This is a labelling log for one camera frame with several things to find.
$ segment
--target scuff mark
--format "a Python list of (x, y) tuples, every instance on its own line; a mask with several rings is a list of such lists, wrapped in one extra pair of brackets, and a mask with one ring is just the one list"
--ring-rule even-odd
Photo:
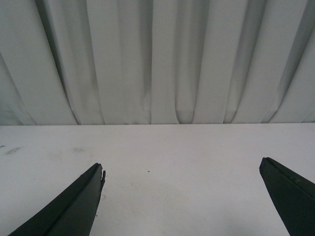
[(14, 154), (14, 153), (16, 153), (18, 150), (20, 150), (21, 149), (21, 147), (16, 147), (16, 148), (14, 148), (14, 149), (12, 149), (12, 150), (10, 150), (10, 151), (7, 151), (5, 154), (7, 154), (7, 155), (11, 155), (11, 154)]

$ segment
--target white backdrop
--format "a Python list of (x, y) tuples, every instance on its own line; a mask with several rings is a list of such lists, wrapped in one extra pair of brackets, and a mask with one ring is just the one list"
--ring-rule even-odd
[(314, 0), (0, 1), (0, 124), (315, 121)]

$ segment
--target white surface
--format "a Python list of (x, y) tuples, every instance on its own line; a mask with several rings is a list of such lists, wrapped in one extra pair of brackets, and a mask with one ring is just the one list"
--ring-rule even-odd
[(315, 124), (3, 126), (0, 235), (99, 162), (91, 236), (287, 236), (258, 167), (314, 182), (314, 140)]

